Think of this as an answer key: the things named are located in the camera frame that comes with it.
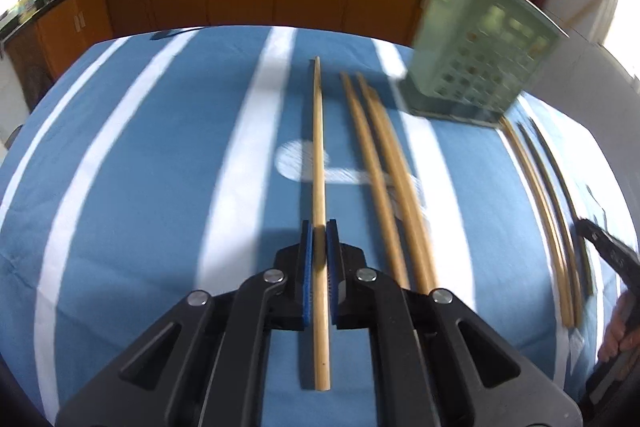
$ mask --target human hand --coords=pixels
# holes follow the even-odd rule
[[[640,328],[626,334],[625,321],[622,317],[622,311],[630,303],[630,299],[633,298],[634,296],[628,291],[625,291],[618,298],[611,315],[611,322],[607,326],[602,345],[598,350],[598,360],[601,362],[608,362],[619,351],[628,351],[640,346]]]

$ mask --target blue tablecloth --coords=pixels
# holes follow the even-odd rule
[[[580,330],[559,321],[540,221],[497,130],[417,118],[396,82],[411,49],[293,28],[191,28],[89,49],[30,116],[0,168],[0,353],[53,420],[101,367],[193,288],[235,289],[298,241],[310,217],[312,59],[321,57],[327,217],[386,269],[339,72],[389,108],[424,204],[442,285],[573,397],[620,291],[591,251],[596,296]],[[636,247],[593,137],[524,96],[581,216]],[[332,390],[304,391],[298,333],[275,331],[265,426],[375,421],[365,331],[332,333]]]

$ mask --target green plastic basket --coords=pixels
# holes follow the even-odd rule
[[[416,114],[497,124],[562,36],[529,0],[430,0],[402,95]]]

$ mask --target silver screw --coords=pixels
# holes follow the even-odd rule
[[[431,296],[433,297],[433,300],[438,304],[449,304],[453,300],[453,295],[451,294],[451,292],[443,288],[434,290]]]
[[[202,306],[209,300],[209,294],[203,290],[196,290],[187,295],[189,306]]]
[[[378,274],[376,273],[375,270],[372,270],[370,268],[360,268],[356,272],[356,277],[358,278],[359,281],[373,282],[378,277]]]
[[[276,282],[280,282],[284,279],[284,273],[281,270],[276,268],[271,268],[264,273],[264,280],[266,282],[270,282],[271,284],[275,284]]]

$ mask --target white stripe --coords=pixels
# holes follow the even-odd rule
[[[194,281],[214,295],[236,289],[254,272],[295,34],[294,28],[271,29],[226,147]]]
[[[574,203],[575,212],[578,214],[578,217],[590,217],[587,213],[587,207],[584,204],[584,200],[580,195],[577,187],[574,184],[573,177],[568,175],[569,171],[563,164],[562,156],[556,149],[553,139],[551,135],[546,131],[545,126],[542,125],[542,122],[538,119],[538,116],[533,111],[532,107],[527,102],[526,98],[523,96],[518,97],[518,101],[520,102],[520,106],[523,108],[524,112],[527,113],[527,116],[531,118],[538,128],[540,129],[540,134],[545,139],[546,143],[549,146],[549,150],[551,151],[552,156],[556,159],[556,163],[558,163],[558,168],[562,177],[566,181],[567,189],[569,190],[569,197]],[[558,123],[558,127],[562,126],[562,122],[557,120],[556,115],[554,115],[553,111],[549,112],[549,116],[551,118],[556,119]],[[603,295],[604,295],[604,282],[602,280],[602,267],[600,266],[600,256],[595,250],[592,248],[591,243],[588,241],[587,243],[587,253],[591,261],[591,269],[593,269],[593,283],[595,286],[595,297],[596,297],[596,353],[600,349],[602,345],[602,341],[604,338],[604,304],[603,304]]]
[[[69,248],[76,233],[76,226],[84,202],[111,147],[145,100],[149,91],[195,35],[196,32],[189,32],[174,37],[129,86],[84,153],[53,218],[42,260],[33,326],[38,386],[45,416],[51,423],[55,422],[60,407],[54,347],[56,307]]]
[[[15,192],[18,189],[18,185],[20,185],[20,181],[22,180],[22,176],[24,176],[24,172],[29,164],[33,153],[36,148],[42,141],[42,138],[47,134],[47,131],[51,128],[51,126],[55,123],[55,121],[60,116],[60,113],[65,109],[65,107],[71,102],[71,99],[76,95],[76,93],[82,89],[82,86],[86,84],[89,79],[94,76],[94,73],[103,65],[111,55],[115,53],[115,51],[123,45],[129,37],[122,37],[114,42],[102,52],[102,54],[96,58],[88,68],[86,68],[80,76],[76,79],[76,81],[69,87],[68,91],[58,100],[56,107],[53,108],[53,111],[49,113],[49,116],[45,119],[42,126],[38,129],[36,135],[31,140],[29,147],[27,148],[27,152],[24,153],[24,156],[18,163],[18,167],[15,169],[14,174],[12,174],[11,179],[9,180],[9,184],[6,186],[6,190],[4,192],[4,196],[2,197],[2,202],[0,203],[0,231],[2,230],[2,225],[4,225],[4,219],[6,218],[6,213],[9,211],[9,207],[11,206],[12,201],[14,200]]]
[[[475,285],[469,246],[456,192],[438,138],[428,119],[409,114],[406,110],[397,85],[406,74],[398,49],[390,42],[372,40],[382,70],[388,76],[414,160],[415,173],[422,186],[422,204],[426,209],[438,280],[441,286],[451,290],[475,310]]]
[[[502,140],[502,144],[504,145],[505,150],[509,154],[511,158],[511,162],[518,173],[518,177],[520,178],[520,183],[524,188],[524,191],[527,193],[527,199],[529,200],[529,206],[533,211],[533,215],[536,219],[536,225],[538,226],[538,232],[540,233],[540,239],[542,240],[542,246],[545,249],[546,256],[546,269],[549,272],[549,279],[551,279],[551,292],[554,296],[554,312],[556,315],[556,362],[554,365],[554,383],[560,388],[564,388],[564,378],[566,376],[566,362],[569,357],[569,331],[562,325],[562,316],[560,313],[560,294],[558,291],[558,281],[556,280],[555,271],[551,261],[551,254],[549,252],[548,244],[546,243],[546,237],[544,229],[542,228],[542,220],[540,219],[540,213],[538,211],[538,206],[533,198],[533,194],[531,192],[531,188],[529,187],[529,182],[527,182],[526,177],[524,176],[524,172],[522,172],[522,168],[520,167],[520,163],[518,162],[513,149],[511,148],[510,143],[506,139],[504,133],[502,131],[497,130],[498,136],[500,140]]]

